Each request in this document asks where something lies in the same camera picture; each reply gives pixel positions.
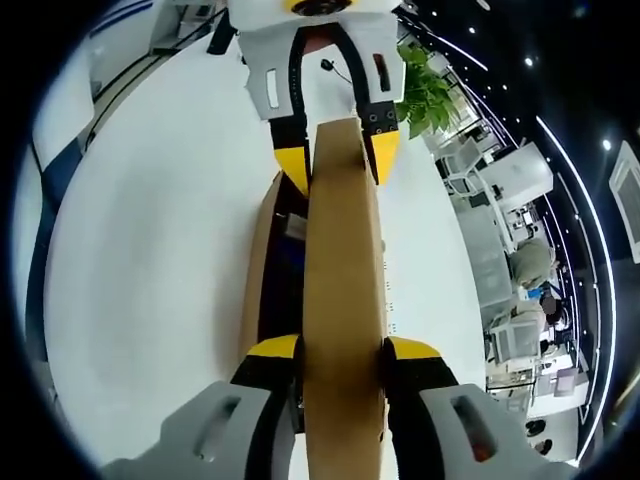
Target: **white robot body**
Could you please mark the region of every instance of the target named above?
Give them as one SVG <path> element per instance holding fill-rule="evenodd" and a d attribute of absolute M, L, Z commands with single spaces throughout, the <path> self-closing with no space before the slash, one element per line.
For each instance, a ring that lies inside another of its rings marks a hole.
<path fill-rule="evenodd" d="M 287 10 L 290 4 L 296 3 L 295 0 L 228 0 L 228 3 L 231 25 L 239 32 L 251 32 L 293 20 L 306 19 L 307 22 L 302 22 L 304 25 L 326 22 L 323 16 L 304 17 Z M 351 5 L 338 15 L 341 13 L 388 13 L 399 4 L 400 0 L 352 0 Z"/>

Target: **green leaves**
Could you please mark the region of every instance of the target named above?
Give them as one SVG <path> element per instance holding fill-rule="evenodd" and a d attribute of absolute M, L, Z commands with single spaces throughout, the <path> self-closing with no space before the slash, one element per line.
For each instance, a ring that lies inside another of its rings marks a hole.
<path fill-rule="evenodd" d="M 427 64 L 427 52 L 419 47 L 401 45 L 398 53 L 405 61 L 404 101 L 396 105 L 398 119 L 409 121 L 409 138 L 431 128 L 446 130 L 452 118 L 459 118 L 449 86 Z"/>

